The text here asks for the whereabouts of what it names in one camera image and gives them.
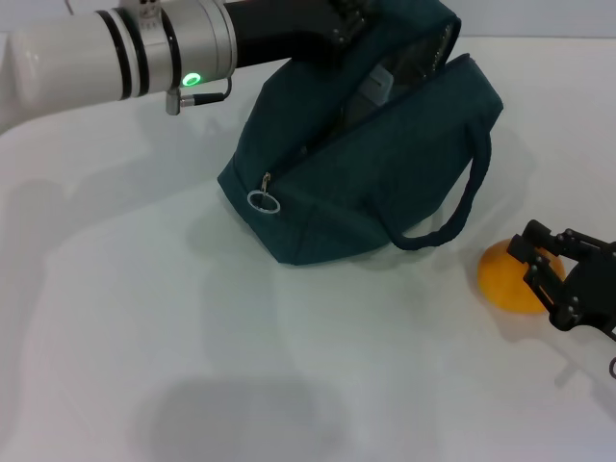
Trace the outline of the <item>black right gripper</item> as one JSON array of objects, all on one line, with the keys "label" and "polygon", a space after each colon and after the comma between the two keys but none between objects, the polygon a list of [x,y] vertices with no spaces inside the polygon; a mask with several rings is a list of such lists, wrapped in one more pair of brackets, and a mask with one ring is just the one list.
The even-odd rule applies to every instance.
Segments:
[{"label": "black right gripper", "polygon": [[[562,280],[540,249],[577,264]],[[546,308],[553,327],[566,332],[588,326],[616,342],[616,243],[571,228],[553,235],[533,219],[511,239],[508,254],[528,265],[523,279]]]}]

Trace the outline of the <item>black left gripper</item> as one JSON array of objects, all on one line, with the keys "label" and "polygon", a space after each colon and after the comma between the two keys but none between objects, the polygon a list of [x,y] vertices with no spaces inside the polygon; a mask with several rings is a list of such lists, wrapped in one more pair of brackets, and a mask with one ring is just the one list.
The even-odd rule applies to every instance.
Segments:
[{"label": "black left gripper", "polygon": [[239,63],[336,63],[378,16],[377,0],[239,0],[227,3]]}]

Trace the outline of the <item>orange yellow pear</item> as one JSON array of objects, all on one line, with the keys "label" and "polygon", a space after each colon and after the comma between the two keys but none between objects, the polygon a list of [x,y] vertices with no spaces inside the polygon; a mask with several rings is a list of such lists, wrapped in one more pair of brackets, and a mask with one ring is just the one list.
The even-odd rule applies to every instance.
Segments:
[{"label": "orange yellow pear", "polygon": [[510,240],[490,246],[477,265],[477,286],[482,295],[505,312],[519,315],[543,315],[546,309],[524,281],[530,269],[508,252]]}]

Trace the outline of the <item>dark teal fabric lunch bag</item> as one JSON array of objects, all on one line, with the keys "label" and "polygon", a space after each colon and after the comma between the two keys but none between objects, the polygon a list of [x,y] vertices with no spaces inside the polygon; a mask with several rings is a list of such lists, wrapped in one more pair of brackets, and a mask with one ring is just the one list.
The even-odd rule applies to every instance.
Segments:
[{"label": "dark teal fabric lunch bag", "polygon": [[[280,263],[393,244],[436,247],[464,228],[502,103],[440,0],[377,0],[379,20],[334,68],[289,61],[262,86],[218,183]],[[359,93],[381,64],[389,100]]]}]

